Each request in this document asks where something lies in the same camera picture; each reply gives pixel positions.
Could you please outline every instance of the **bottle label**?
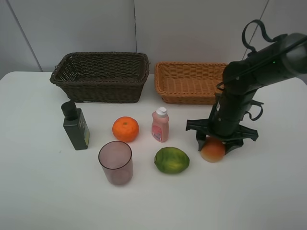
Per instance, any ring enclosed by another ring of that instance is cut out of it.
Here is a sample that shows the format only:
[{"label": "bottle label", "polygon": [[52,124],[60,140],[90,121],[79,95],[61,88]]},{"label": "bottle label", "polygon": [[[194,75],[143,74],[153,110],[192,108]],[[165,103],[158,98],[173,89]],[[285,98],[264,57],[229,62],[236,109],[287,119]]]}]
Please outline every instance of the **bottle label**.
[{"label": "bottle label", "polygon": [[158,126],[153,126],[152,128],[153,137],[158,141],[162,141],[162,129]]},{"label": "bottle label", "polygon": [[81,113],[81,117],[79,121],[79,129],[81,130],[81,132],[84,132],[83,133],[84,140],[85,140],[86,145],[88,146],[88,141],[90,139],[90,131],[88,130],[83,113]]}]

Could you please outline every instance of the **wicker basket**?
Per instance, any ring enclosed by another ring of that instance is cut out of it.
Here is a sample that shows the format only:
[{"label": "wicker basket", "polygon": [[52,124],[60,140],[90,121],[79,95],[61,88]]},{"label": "wicker basket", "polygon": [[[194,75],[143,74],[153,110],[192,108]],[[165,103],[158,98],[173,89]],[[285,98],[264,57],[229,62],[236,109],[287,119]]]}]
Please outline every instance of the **wicker basket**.
[{"label": "wicker basket", "polygon": [[66,55],[50,81],[75,102],[138,102],[149,73],[142,53],[79,52]]},{"label": "wicker basket", "polygon": [[154,82],[163,101],[170,104],[214,104],[223,63],[160,62]]}]

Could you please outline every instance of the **black bottle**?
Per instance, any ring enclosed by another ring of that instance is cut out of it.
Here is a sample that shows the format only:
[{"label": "black bottle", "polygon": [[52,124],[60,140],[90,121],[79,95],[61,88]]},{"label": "black bottle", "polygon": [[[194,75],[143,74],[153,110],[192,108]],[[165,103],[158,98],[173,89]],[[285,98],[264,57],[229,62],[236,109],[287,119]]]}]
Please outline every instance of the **black bottle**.
[{"label": "black bottle", "polygon": [[65,116],[64,129],[75,150],[87,149],[90,131],[88,130],[82,110],[77,109],[73,101],[65,102],[61,109]]}]

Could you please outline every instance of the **white bottle cap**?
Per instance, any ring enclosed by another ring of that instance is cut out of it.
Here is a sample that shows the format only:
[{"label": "white bottle cap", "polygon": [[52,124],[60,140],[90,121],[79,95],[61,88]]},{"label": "white bottle cap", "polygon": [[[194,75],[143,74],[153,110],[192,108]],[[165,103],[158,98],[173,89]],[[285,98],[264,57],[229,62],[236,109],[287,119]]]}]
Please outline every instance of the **white bottle cap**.
[{"label": "white bottle cap", "polygon": [[167,115],[167,109],[165,109],[164,107],[158,108],[156,112],[159,117],[165,117]]}]

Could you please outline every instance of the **tan wicker basket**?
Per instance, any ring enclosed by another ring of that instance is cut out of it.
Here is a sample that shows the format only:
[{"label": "tan wicker basket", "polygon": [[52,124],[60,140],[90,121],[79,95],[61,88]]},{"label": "tan wicker basket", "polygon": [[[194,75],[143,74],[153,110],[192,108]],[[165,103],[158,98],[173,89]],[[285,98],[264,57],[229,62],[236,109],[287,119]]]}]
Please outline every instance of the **tan wicker basket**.
[{"label": "tan wicker basket", "polygon": [[170,104],[214,104],[216,85],[222,81],[224,63],[159,62],[154,82],[163,101]]}]

